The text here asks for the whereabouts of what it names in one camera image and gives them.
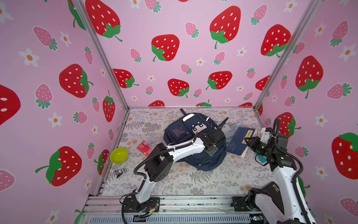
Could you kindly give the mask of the dark blue notebook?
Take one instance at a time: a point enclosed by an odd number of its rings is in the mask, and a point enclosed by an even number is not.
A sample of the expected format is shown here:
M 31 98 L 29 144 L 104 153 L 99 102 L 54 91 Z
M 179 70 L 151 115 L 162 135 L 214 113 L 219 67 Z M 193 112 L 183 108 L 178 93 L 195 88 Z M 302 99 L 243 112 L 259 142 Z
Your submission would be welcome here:
M 239 127 L 236 130 L 231 142 L 227 146 L 226 152 L 240 158 L 244 158 L 248 150 L 245 139 L 256 137 L 256 134 L 257 129 L 255 128 Z

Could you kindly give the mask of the navy blue student backpack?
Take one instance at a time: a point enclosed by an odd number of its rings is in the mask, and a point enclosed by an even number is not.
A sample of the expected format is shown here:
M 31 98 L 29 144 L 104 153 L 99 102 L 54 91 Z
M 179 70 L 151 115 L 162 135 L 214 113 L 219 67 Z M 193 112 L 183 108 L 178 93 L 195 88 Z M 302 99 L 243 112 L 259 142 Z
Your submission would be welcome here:
M 175 162 L 186 162 L 198 170 L 211 171 L 217 168 L 226 157 L 226 148 L 222 147 L 213 157 L 204 151 L 201 134 L 209 134 L 215 129 L 222 129 L 228 118 L 217 125 L 211 118 L 201 113 L 186 113 L 170 124 L 164 133 L 164 141 L 172 148 Z

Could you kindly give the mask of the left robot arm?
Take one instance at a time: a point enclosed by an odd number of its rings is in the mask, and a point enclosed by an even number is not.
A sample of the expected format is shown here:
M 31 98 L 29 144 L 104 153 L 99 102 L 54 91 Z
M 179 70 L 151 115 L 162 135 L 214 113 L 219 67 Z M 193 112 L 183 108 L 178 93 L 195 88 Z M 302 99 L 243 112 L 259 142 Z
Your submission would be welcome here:
M 143 177 L 141 186 L 125 196 L 122 212 L 146 212 L 159 208 L 160 198 L 152 197 L 156 184 L 165 179 L 173 164 L 186 162 L 202 171 L 212 171 L 226 156 L 226 136 L 222 131 L 228 118 L 217 125 L 198 113 L 187 114 L 165 130 L 165 143 L 156 145 L 133 171 Z

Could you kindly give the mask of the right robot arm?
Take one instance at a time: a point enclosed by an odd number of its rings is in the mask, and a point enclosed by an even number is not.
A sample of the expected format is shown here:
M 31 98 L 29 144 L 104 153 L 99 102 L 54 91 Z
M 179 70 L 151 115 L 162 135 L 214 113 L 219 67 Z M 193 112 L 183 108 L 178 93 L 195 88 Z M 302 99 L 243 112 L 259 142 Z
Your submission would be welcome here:
M 245 138 L 247 146 L 264 156 L 276 179 L 282 199 L 283 210 L 274 202 L 272 195 L 264 189 L 252 188 L 247 195 L 247 206 L 259 209 L 269 224 L 314 224 L 300 188 L 298 177 L 303 164 L 287 152 L 288 138 L 279 133 L 280 119 L 276 118 L 272 128 L 263 128 L 262 135 Z

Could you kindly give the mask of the red card pack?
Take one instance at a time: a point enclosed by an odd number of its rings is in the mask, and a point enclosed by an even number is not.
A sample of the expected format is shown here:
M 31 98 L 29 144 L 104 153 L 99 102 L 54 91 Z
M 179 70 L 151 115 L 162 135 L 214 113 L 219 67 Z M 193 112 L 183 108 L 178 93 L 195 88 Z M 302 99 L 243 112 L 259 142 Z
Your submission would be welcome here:
M 148 157 L 151 152 L 154 150 L 155 144 L 153 141 L 143 141 L 137 147 L 137 150 L 140 151 L 143 155 Z

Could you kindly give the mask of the grey calculator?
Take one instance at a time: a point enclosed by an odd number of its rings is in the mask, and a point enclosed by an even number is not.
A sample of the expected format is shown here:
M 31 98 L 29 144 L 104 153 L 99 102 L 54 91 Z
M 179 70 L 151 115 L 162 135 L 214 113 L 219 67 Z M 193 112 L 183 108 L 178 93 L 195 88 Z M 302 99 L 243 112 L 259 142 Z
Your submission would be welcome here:
M 222 127 L 222 132 L 225 134 L 226 140 L 230 141 L 233 136 L 235 135 L 234 131 L 232 130 L 232 128 L 228 125 L 223 125 Z

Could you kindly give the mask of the small eraser block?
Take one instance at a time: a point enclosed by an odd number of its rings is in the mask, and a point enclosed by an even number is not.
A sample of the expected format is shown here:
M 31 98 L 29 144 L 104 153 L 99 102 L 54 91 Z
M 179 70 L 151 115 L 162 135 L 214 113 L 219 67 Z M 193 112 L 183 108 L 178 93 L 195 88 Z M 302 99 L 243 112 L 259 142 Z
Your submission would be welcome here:
M 259 163 L 264 165 L 267 163 L 267 160 L 264 156 L 261 156 L 261 155 L 257 155 L 257 159 L 259 160 Z

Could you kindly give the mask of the green bowl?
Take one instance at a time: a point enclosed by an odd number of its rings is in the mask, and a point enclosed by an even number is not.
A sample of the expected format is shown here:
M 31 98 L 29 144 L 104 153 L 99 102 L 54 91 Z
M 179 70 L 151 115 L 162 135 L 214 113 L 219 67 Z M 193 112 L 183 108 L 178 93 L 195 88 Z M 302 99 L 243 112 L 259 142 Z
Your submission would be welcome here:
M 114 164 L 124 163 L 128 159 L 128 150 L 124 147 L 119 147 L 113 150 L 110 155 L 110 161 Z

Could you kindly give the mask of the small black wrapped candy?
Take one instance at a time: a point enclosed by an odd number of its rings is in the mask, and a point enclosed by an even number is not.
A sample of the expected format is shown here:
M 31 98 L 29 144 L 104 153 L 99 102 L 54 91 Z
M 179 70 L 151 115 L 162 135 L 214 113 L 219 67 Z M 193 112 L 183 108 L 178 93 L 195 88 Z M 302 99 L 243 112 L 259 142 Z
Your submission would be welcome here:
M 119 178 L 120 176 L 122 176 L 125 173 L 126 173 L 126 168 L 121 168 L 121 169 L 118 169 L 118 170 L 114 171 L 114 176 L 116 178 Z

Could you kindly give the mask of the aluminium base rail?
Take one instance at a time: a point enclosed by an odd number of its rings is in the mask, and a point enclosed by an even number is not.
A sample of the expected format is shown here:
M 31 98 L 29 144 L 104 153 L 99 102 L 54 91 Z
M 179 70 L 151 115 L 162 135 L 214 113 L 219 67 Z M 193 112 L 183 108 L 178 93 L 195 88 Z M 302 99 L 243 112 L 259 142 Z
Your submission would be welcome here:
M 156 196 L 155 212 L 122 213 L 122 197 L 89 197 L 77 224 L 266 224 L 260 210 L 231 206 L 241 195 Z

